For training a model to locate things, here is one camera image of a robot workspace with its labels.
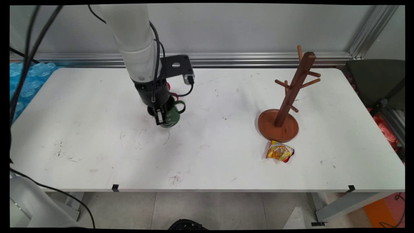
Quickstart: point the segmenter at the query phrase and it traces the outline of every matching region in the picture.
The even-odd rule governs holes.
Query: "mug handle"
[[[178,114],[183,113],[183,112],[185,111],[185,103],[184,103],[184,101],[182,101],[182,100],[177,100],[177,101],[175,101],[175,102],[174,102],[174,106],[175,106],[176,104],[183,104],[183,105],[184,105],[184,108],[183,108],[181,111],[177,111],[177,112],[178,112]]]

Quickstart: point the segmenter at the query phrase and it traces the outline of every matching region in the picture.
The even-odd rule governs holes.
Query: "black cable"
[[[91,8],[91,5],[89,5],[88,4],[88,8],[89,8],[89,10],[91,11],[91,13],[96,17],[96,18],[98,18],[99,20],[101,20],[102,22],[104,22],[104,23],[106,23],[106,21],[105,20],[103,20],[103,19],[101,19],[97,14],[95,14],[95,12],[92,10],[92,8]]]
[[[64,195],[68,196],[68,197],[73,198],[75,201],[79,202],[79,203],[80,203],[81,205],[83,205],[83,207],[85,207],[85,209],[88,211],[89,215],[91,216],[92,226],[93,226],[93,228],[95,228],[95,221],[94,221],[94,217],[92,216],[91,211],[90,211],[90,210],[89,210],[89,208],[88,208],[88,207],[87,207],[87,206],[86,206],[86,205],[85,205],[82,201],[80,201],[78,198],[76,198],[76,197],[74,197],[74,196],[70,195],[69,193],[64,192],[64,191],[62,191],[62,190],[55,189],[55,188],[53,188],[53,187],[50,187],[50,186],[47,186],[47,185],[44,185],[44,184],[38,183],[38,182],[34,181],[34,179],[32,179],[32,178],[30,178],[30,177],[26,176],[25,174],[23,174],[23,173],[21,173],[21,172],[18,172],[18,171],[16,171],[16,170],[14,170],[13,168],[10,168],[10,171],[12,171],[12,172],[14,172],[15,174],[18,174],[18,175],[20,175],[20,176],[22,176],[22,177],[24,177],[24,178],[27,178],[27,179],[29,179],[29,180],[33,181],[36,185],[38,185],[38,186],[40,186],[40,187],[47,188],[47,189],[51,189],[51,190],[54,190],[54,191],[56,191],[56,192],[62,193],[62,194],[64,194]]]
[[[158,74],[158,65],[159,65],[159,37],[158,33],[154,27],[154,25],[149,22],[150,27],[154,31],[155,39],[156,39],[156,61],[155,61],[155,72],[154,72],[154,81],[153,81],[153,87],[152,87],[152,95],[151,95],[151,102],[155,103],[155,87],[156,87],[156,79]]]
[[[40,9],[40,5],[37,5],[34,8],[32,17],[29,22],[29,27],[27,28],[26,43],[25,43],[25,49],[24,49],[25,53],[24,53],[24,59],[23,59],[23,70],[22,70],[22,74],[20,75],[20,80],[16,87],[16,90],[14,91],[12,99],[10,100],[10,106],[9,106],[10,107],[10,127],[12,127],[14,112],[16,111],[16,106],[17,106],[17,100],[20,96],[20,92],[22,90],[24,81],[26,80],[27,72],[25,73],[25,67],[26,67],[26,64],[28,63],[27,61],[30,61],[29,59],[30,36],[31,36],[32,29],[33,29],[34,21],[36,19],[37,13],[39,12],[39,9]]]
[[[165,58],[165,50],[164,50],[164,45],[162,45],[161,41],[159,42],[159,45],[161,45],[162,48],[162,57]]]
[[[25,57],[26,55],[24,55],[23,53],[21,53],[21,52],[19,52],[19,51],[17,51],[16,49],[14,49],[14,48],[12,48],[12,47],[10,47],[10,51],[12,51],[13,53],[15,53],[15,54],[17,54],[17,55],[19,55],[19,56],[21,56],[21,57]],[[36,60],[32,60],[32,62],[34,62],[34,63],[36,63],[36,64],[38,64],[38,63],[40,63],[40,62],[38,62],[38,61],[36,61]]]
[[[40,32],[35,44],[33,45],[33,48],[30,52],[30,56],[28,57],[28,59],[26,60],[26,63],[23,66],[23,71],[22,74],[20,76],[20,81],[19,84],[17,85],[16,91],[13,94],[12,100],[10,102],[10,126],[12,125],[13,122],[13,118],[14,118],[14,112],[16,110],[16,106],[17,106],[17,100],[20,96],[20,92],[22,90],[23,84],[26,80],[26,75],[29,71],[30,68],[30,61],[33,59],[34,55],[36,54],[37,49],[40,46],[40,43],[43,40],[43,37],[45,36],[46,32],[48,31],[49,27],[52,25],[53,21],[55,20],[56,16],[58,15],[58,13],[60,12],[60,10],[63,8],[63,5],[59,5],[57,6],[57,8],[55,9],[55,11],[52,13],[52,15],[50,16],[49,20],[46,22],[45,26],[43,27],[42,31]],[[33,23],[34,23],[34,18],[33,22],[30,22],[30,26],[29,29],[31,30],[31,28],[33,27]]]
[[[395,197],[394,197],[394,200],[398,200],[398,199],[402,199],[404,202],[405,202],[405,199],[401,196],[401,192],[399,193],[399,194],[397,194],[397,195],[395,195]],[[385,223],[385,222],[380,222],[380,225],[383,227],[383,228],[386,228],[385,226],[384,226],[384,224],[385,225],[388,225],[388,226],[390,226],[390,227],[392,227],[392,228],[396,228],[396,227],[398,227],[401,223],[402,223],[402,220],[404,219],[404,216],[405,216],[405,206],[404,206],[404,212],[402,213],[402,216],[401,216],[401,219],[400,219],[400,221],[397,223],[397,225],[395,225],[395,226],[392,226],[392,225],[390,225],[390,224],[388,224],[388,223]]]
[[[193,86],[194,86],[194,84],[191,84],[190,90],[187,93],[182,94],[182,95],[177,95],[176,93],[171,93],[167,90],[167,88],[165,88],[165,89],[168,92],[168,94],[170,94],[170,95],[174,95],[174,96],[178,96],[178,97],[184,97],[184,96],[189,95],[191,93],[191,91],[193,90]]]

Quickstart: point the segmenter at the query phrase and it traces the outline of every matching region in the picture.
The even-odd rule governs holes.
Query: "yellow snack bag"
[[[275,140],[270,140],[266,158],[274,158],[286,163],[294,153],[295,150],[292,147],[276,142]]]

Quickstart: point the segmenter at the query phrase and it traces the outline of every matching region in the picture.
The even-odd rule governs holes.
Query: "green mug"
[[[184,108],[181,111],[178,111],[176,105],[177,104],[183,104]],[[161,127],[164,128],[171,128],[174,125],[178,123],[180,120],[180,114],[185,111],[185,103],[182,100],[174,101],[174,98],[170,96],[166,103],[167,107],[167,122],[165,124],[162,124]]]

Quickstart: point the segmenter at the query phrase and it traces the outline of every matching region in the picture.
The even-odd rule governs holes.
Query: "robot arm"
[[[155,86],[155,102],[152,101],[156,64],[156,42],[149,25],[146,4],[99,5],[103,18],[110,27],[125,67],[142,101],[148,106],[148,113],[155,117],[156,124],[166,123],[170,97],[166,78],[182,75],[186,84],[194,83],[194,73],[187,55],[161,58]],[[172,67],[180,63],[179,68]]]

